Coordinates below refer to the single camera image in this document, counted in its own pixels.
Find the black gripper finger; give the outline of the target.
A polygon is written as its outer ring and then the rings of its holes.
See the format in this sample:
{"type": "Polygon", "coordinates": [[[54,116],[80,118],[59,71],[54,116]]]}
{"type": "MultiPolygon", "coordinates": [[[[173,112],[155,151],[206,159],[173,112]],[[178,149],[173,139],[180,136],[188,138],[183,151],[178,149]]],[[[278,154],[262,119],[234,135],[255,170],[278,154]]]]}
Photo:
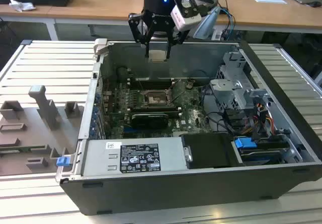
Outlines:
{"type": "Polygon", "coordinates": [[[189,34],[189,30],[184,31],[184,32],[179,32],[176,36],[173,35],[172,30],[169,30],[167,32],[167,39],[168,40],[167,40],[166,59],[170,58],[172,46],[175,46],[178,44],[183,44],[183,42],[185,41],[188,34],[189,34]]]}
{"type": "Polygon", "coordinates": [[[144,23],[144,18],[145,15],[144,13],[140,14],[135,14],[135,13],[130,13],[128,15],[128,24],[130,27],[130,30],[132,32],[134,41],[136,43],[140,43],[145,46],[145,57],[149,58],[149,43],[151,36],[149,35],[150,33],[150,28],[143,33],[143,23],[144,23]]]}

